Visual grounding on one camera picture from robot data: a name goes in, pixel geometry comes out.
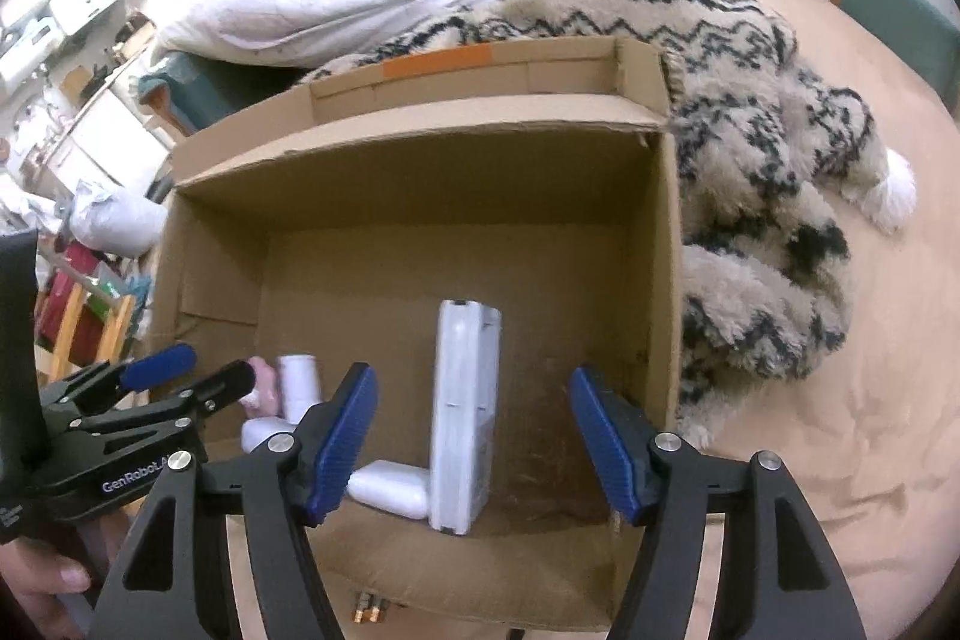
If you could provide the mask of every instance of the human hand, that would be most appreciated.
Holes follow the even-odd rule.
[[[97,522],[112,564],[130,528],[123,510]],[[0,579],[46,640],[83,640],[58,594],[90,589],[90,573],[79,562],[58,554],[45,542],[20,538],[0,546]]]
[[[247,418],[276,418],[280,415],[277,370],[259,356],[248,359],[247,363],[253,367],[253,376],[256,378],[253,391],[240,400],[247,412]]]

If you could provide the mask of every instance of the bed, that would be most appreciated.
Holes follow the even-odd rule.
[[[832,199],[857,281],[848,342],[807,380],[749,392],[710,450],[780,453],[827,530],[868,637],[932,640],[944,636],[952,591],[918,619],[960,557],[960,135],[933,87],[830,0],[760,1],[790,20],[825,78],[867,100],[885,142],[912,163],[920,202],[891,239]],[[707,636],[720,545],[714,525],[691,638]],[[238,584],[242,605],[256,603],[250,586]]]

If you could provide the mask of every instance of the wooden chair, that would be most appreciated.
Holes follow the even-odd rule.
[[[78,367],[70,363],[70,348],[73,345],[77,324],[80,322],[80,314],[83,312],[83,305],[86,303],[88,296],[96,297],[109,307],[100,344],[97,348],[96,360],[98,362],[118,362],[123,357],[124,341],[133,318],[136,297],[114,297],[101,290],[94,285],[90,277],[80,274],[49,248],[41,246],[40,254],[53,268],[63,272],[74,282],[73,290],[71,290],[67,299],[61,327],[59,327],[59,332],[56,333],[53,353],[40,346],[35,348],[37,372],[46,377],[45,381],[41,381],[42,384],[62,380],[77,371]]]

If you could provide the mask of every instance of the zigzag pattern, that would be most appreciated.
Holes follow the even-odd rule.
[[[698,221],[683,226],[685,403],[702,396],[720,367],[760,379],[805,376],[846,338],[850,258],[808,177],[843,178],[862,167],[875,124],[856,92],[798,66],[796,35],[776,13],[756,0],[500,0],[429,20],[336,71],[442,47],[557,36],[625,36],[671,54],[664,68],[680,196],[685,215]],[[784,95],[795,100],[788,105]],[[803,119],[789,114],[794,105]],[[724,202],[725,194],[739,196]],[[717,285],[724,276],[728,285]],[[747,278],[765,280],[762,295],[737,291],[733,280]],[[714,299],[731,292],[743,297],[743,319],[717,320],[714,313],[728,319],[734,309]]]

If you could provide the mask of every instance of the white bottle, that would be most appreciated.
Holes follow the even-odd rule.
[[[430,525],[466,534],[490,496],[500,312],[444,301],[437,329]]]
[[[280,393],[283,396],[283,417],[296,426],[313,405],[323,401],[317,360],[309,355],[280,356]]]

